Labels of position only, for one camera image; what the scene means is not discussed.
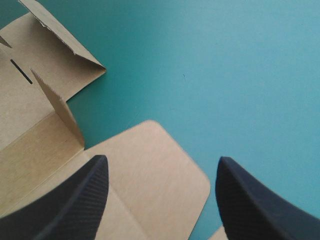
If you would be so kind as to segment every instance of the black pointed object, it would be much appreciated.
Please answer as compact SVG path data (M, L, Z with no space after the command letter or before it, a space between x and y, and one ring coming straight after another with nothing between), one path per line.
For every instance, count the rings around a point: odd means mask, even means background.
M221 157L215 195L228 240L320 240L320 220L284 200L230 157Z
M96 155L46 195L0 219L0 240L93 240L106 207L108 162Z

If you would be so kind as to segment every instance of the teal surface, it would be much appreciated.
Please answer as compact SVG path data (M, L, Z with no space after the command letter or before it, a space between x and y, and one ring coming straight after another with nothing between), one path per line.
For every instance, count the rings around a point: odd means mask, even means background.
M68 101L86 147L153 119L208 175L191 240L221 225L221 155L320 217L319 1L41 2L108 70Z

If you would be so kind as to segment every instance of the cardboard edge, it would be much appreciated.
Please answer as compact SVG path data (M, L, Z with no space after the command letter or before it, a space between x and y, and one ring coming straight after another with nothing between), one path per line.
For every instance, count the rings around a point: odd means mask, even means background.
M0 36L0 44L3 44L3 45L5 45L6 47L12 49L12 47L9 45L9 43L8 43L2 36Z
M60 37L55 31L53 31L47 24L45 24L38 16L36 13L34 13L31 8L26 4L25 0L18 0L18 2L23 5L40 23L43 27L45 27L46 29L48 29L50 32L52 32L64 45L66 45L72 52L74 55L77 55L78 57L81 57L87 61L90 61L94 64L96 64L98 67L103 69L103 73L105 73L107 70L106 68L75 38L75 36L72 35L71 32L69 32L42 4L40 4L39 2L33 0L33 2L37 3L41 8L43 8L43 10L45 10L49 15L51 15L59 24L60 27L62 27L68 34L70 34L92 57L94 60L88 59L85 56L82 56L81 54L75 52L75 50L72 48L72 46L68 45L63 39L62 37Z
M219 227L208 240L228 240L224 226Z
M42 78L37 74L37 72L35 72L32 68L30 68L30 70L34 75L34 78L39 83L42 91L48 98L49 102L53 106L55 112L59 115L66 127L75 135L79 143L82 146L85 146L85 139L67 103L49 85L47 85L42 80Z

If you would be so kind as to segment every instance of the kraft paper box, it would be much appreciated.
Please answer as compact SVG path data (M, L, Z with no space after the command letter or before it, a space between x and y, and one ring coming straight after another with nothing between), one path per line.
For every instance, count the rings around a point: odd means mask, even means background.
M66 101L106 69L40 3L20 2L30 13L0 30L0 216L106 155L96 239L188 239L210 192L206 175L150 120L84 150Z

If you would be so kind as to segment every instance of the torn cardboard edge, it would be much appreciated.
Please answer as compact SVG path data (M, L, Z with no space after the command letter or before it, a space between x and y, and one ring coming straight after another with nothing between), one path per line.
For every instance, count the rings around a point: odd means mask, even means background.
M99 67L106 69L78 40L35 0L19 0L19 2L41 23L41 25L60 39L75 55L83 57Z

